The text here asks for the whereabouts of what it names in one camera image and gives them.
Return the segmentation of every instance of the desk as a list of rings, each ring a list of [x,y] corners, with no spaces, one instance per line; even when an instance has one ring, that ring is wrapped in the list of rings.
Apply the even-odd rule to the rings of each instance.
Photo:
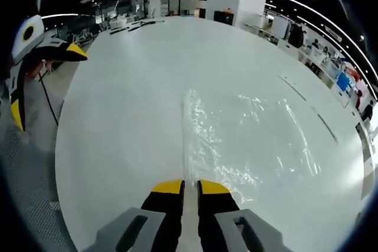
[[[235,27],[181,17],[103,32],[88,57],[56,144],[61,210],[79,251],[156,183],[184,176],[230,188],[292,251],[335,251],[354,227],[360,139],[351,114],[296,59]],[[186,240],[194,220],[184,216]]]

